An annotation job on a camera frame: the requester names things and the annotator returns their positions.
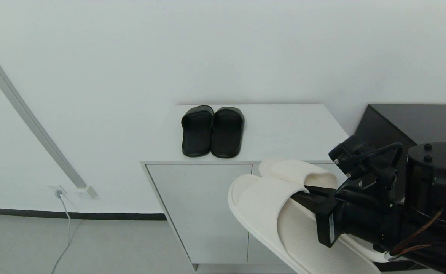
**black slide sandal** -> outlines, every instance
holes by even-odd
[[[240,153],[244,115],[234,107],[218,109],[213,116],[211,153],[218,158],[233,158]]]
[[[193,107],[181,119],[183,126],[183,154],[203,156],[211,150],[213,109],[210,106]]]

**cable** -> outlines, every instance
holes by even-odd
[[[408,245],[408,244],[409,244],[409,243],[410,243],[416,236],[418,236],[418,234],[420,234],[421,232],[425,231],[428,227],[430,227],[430,226],[433,224],[433,222],[435,222],[435,220],[436,220],[437,218],[440,217],[441,213],[443,213],[443,210],[444,210],[444,208],[442,208],[441,210],[439,210],[439,211],[436,213],[436,215],[435,215],[433,218],[431,218],[431,220],[430,220],[429,222],[427,222],[427,223],[426,223],[425,225],[423,225],[420,229],[418,229],[418,230],[415,231],[413,234],[411,234],[411,236],[407,237],[406,239],[404,239],[403,241],[401,241],[400,243],[398,243],[398,244],[392,249],[392,251],[390,252],[390,255],[395,256],[396,253],[398,253],[398,255],[400,255],[400,254],[404,254],[404,253],[406,253],[406,252],[409,252],[409,251],[414,250],[414,249],[412,249],[412,248],[416,248],[416,247],[424,248],[424,247],[426,247],[426,246],[430,246],[430,245],[418,245],[418,246],[413,246],[413,247],[410,247],[410,248],[406,248],[406,246],[407,246],[407,245]]]
[[[66,215],[68,216],[68,219],[69,219],[69,221],[68,221],[68,245],[66,246],[66,249],[64,249],[62,254],[59,256],[59,258],[57,259],[57,262],[54,265],[51,274],[54,274],[54,271],[56,270],[57,264],[61,260],[61,258],[64,255],[64,253],[66,253],[66,250],[69,248],[69,245],[70,245],[70,216],[69,216],[68,210],[66,209],[66,205],[64,204],[64,201],[61,198],[61,194],[62,194],[62,191],[60,191],[60,190],[56,191],[56,197],[59,198],[60,201],[62,202],[62,206],[64,207],[64,211],[66,212]]]
[[[401,157],[402,151],[404,149],[403,145],[398,142],[386,145],[384,147],[378,148],[373,151],[368,151],[366,153],[353,155],[351,158],[354,160],[365,160],[368,158],[373,158],[373,157],[377,157],[379,155],[385,154],[386,152],[388,152],[392,149],[397,149],[394,159],[392,160],[392,166],[395,167],[397,165],[397,162],[399,161],[399,158]]]

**label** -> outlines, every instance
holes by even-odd
[[[333,243],[335,241],[335,219],[333,214],[328,218],[328,222],[330,224],[330,243]]]

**black baseboard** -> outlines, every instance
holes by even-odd
[[[0,208],[0,215],[38,217],[38,218],[60,218],[67,219],[64,212],[38,211],[38,210],[16,210]],[[129,220],[129,221],[167,221],[163,213],[139,214],[139,213],[79,213],[70,212],[71,219],[79,220]]]

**gray cord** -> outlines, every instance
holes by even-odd
[[[69,222],[68,222],[68,245],[66,246],[66,249],[62,252],[62,254],[59,256],[59,258],[57,259],[57,262],[54,265],[54,268],[52,269],[51,274],[54,274],[54,271],[56,270],[57,264],[61,260],[61,258],[64,255],[64,253],[66,253],[66,250],[69,248],[69,244],[70,244],[70,216],[69,216],[68,210],[66,209],[66,205],[64,204],[64,201],[61,198],[61,194],[62,194],[62,192],[60,190],[56,191],[56,197],[59,198],[60,201],[62,202],[62,206],[64,207],[64,211],[66,212],[66,215],[68,216],[68,219],[69,219]]]

